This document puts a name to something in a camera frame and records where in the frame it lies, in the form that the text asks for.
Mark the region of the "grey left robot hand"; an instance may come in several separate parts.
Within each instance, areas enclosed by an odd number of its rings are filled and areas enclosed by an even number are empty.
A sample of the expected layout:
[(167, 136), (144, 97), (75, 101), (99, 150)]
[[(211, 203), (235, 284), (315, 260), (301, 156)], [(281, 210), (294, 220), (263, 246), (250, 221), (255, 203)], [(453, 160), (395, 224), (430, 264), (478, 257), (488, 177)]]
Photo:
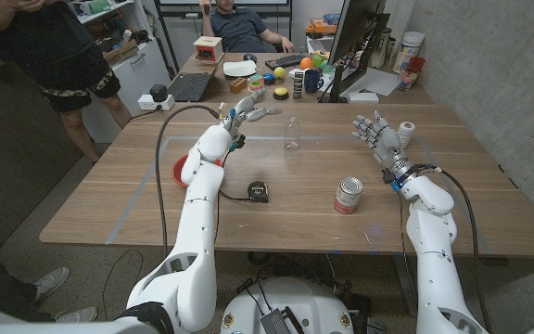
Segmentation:
[(229, 113), (220, 121), (220, 126), (224, 128), (232, 138), (239, 135), (238, 127), (243, 121), (255, 122), (266, 115), (281, 114), (282, 109), (260, 108), (254, 105), (265, 95), (265, 89), (254, 91), (250, 96), (241, 99)]

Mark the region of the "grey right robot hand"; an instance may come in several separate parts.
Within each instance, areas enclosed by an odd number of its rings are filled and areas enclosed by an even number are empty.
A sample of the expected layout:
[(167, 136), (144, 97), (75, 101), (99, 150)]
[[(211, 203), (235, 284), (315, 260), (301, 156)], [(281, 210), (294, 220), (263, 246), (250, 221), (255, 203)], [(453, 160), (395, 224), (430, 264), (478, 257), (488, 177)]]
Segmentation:
[(397, 178), (413, 167), (408, 162), (398, 134), (378, 111), (375, 112), (374, 120), (358, 115), (352, 124), (356, 128), (352, 135), (364, 141), (372, 150), (376, 161)]

